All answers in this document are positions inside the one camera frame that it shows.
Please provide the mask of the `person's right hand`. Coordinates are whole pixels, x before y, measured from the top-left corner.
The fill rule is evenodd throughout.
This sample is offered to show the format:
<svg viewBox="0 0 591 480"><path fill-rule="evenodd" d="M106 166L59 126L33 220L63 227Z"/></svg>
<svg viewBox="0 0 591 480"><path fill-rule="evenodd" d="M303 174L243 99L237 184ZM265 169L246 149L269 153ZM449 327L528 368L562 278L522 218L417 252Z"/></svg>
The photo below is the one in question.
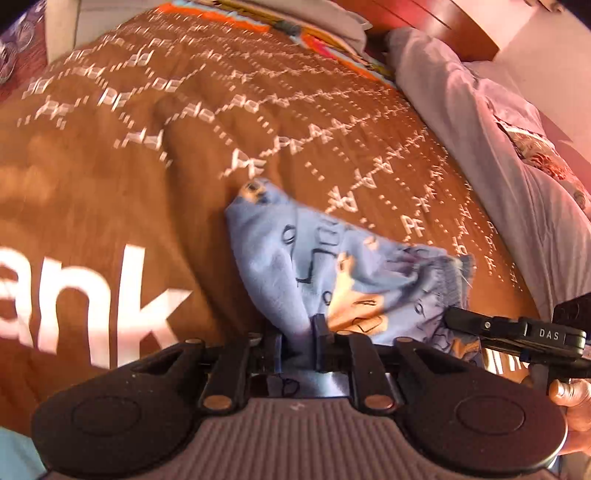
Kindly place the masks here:
<svg viewBox="0 0 591 480"><path fill-rule="evenodd" d="M572 380L570 383L554 380L549 387L549 397L556 405L565 408L568 434L561 453L590 455L590 382L583 379Z"/></svg>

